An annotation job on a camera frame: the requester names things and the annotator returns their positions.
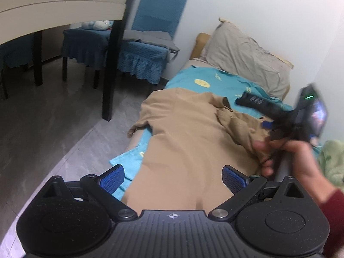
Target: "wrist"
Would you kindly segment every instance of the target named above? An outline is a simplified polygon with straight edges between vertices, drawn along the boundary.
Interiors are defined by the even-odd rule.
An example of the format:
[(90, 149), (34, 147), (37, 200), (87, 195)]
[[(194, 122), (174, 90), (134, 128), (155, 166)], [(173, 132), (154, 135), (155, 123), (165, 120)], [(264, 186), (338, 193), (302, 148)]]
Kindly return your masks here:
[(299, 182), (318, 205), (326, 203), (337, 189), (321, 173), (311, 177), (305, 176)]

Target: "device screen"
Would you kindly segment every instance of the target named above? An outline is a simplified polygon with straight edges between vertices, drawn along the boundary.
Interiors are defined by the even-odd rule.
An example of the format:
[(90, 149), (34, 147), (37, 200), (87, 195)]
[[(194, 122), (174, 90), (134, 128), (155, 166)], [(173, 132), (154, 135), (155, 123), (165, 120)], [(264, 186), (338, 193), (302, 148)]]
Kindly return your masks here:
[(315, 135), (318, 137), (321, 133), (322, 128), (325, 125), (327, 119), (327, 111), (320, 99), (315, 99), (313, 102), (313, 112), (311, 114), (311, 124), (315, 131)]

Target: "plush toy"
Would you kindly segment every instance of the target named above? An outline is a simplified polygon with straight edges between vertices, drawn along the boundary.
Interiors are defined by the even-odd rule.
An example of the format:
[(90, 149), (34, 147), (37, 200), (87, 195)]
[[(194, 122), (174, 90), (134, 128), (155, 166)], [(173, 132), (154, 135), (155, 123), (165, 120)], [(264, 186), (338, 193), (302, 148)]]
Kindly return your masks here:
[(88, 21), (88, 22), (83, 22), (81, 24), (82, 29), (86, 30), (98, 30), (98, 31), (104, 31), (107, 30), (108, 28), (112, 27), (113, 21), (109, 20), (100, 20), (100, 21)]

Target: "metal screw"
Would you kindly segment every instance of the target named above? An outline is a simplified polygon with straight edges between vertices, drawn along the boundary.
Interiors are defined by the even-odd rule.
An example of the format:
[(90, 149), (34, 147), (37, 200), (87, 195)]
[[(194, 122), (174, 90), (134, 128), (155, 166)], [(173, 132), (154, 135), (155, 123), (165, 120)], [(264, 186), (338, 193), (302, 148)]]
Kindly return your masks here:
[(215, 209), (212, 211), (212, 215), (217, 218), (224, 218), (228, 216), (228, 211), (226, 211), (225, 209)]
[(135, 215), (135, 212), (131, 209), (121, 209), (119, 212), (118, 212), (118, 216), (121, 217), (121, 218), (131, 218)]

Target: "gray tile floor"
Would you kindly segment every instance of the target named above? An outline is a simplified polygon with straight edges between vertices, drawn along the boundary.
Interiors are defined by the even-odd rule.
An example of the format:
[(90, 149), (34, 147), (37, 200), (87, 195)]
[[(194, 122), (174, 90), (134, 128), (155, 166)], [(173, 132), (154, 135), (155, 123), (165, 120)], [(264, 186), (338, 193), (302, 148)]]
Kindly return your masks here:
[(101, 86), (92, 88), (92, 69), (69, 60), (65, 83), (61, 67), (61, 59), (44, 65), (40, 87), (32, 70), (5, 73), (9, 99), (0, 101), (0, 258), (24, 255), (15, 226), (50, 176), (72, 181), (110, 168), (109, 160), (127, 147), (127, 131), (148, 92), (146, 81), (119, 74), (113, 118), (107, 122), (101, 119)]

